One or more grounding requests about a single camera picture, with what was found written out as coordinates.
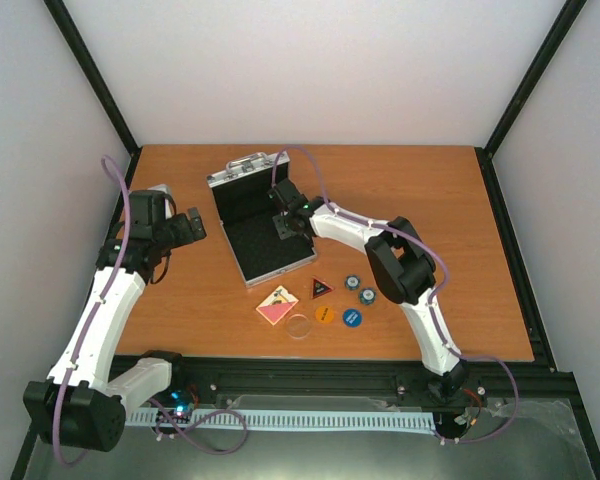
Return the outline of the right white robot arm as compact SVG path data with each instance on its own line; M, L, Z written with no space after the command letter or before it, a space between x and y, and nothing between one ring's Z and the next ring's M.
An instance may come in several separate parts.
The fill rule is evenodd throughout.
M455 345L437 299L435 271L443 262L427 247L403 217L380 221L340 208L322 197L312 200L295 184L281 180L268 192L282 221L281 236L336 241L366 255L376 289L404 313L430 372L428 390L446 403L468 376L466 362Z

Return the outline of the blue green chip stack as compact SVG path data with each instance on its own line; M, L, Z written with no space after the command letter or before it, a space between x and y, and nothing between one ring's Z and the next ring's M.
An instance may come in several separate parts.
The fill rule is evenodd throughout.
M361 280L357 275L348 275L345 278L344 285L350 291L359 289L360 284L361 284Z
M361 304L372 305L377 298L377 293L373 288L363 288L360 290L358 298Z

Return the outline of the aluminium poker case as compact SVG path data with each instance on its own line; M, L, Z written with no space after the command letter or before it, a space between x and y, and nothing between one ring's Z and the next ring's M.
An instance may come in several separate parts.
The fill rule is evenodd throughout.
M220 225L247 287L301 268L316 258L314 247L288 231L274 200L271 179L289 176L289 155L256 152L206 177Z

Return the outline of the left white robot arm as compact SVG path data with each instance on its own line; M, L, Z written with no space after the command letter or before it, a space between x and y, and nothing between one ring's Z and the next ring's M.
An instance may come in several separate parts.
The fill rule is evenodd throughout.
M91 292L76 329L44 381L30 382L23 401L39 438L108 452L126 419L151 397L181 400L188 378L178 353L152 350L125 373L110 369L127 320L145 288L159 282L174 249L206 236L200 214L180 212L170 188L159 184L128 196L129 212L100 249Z

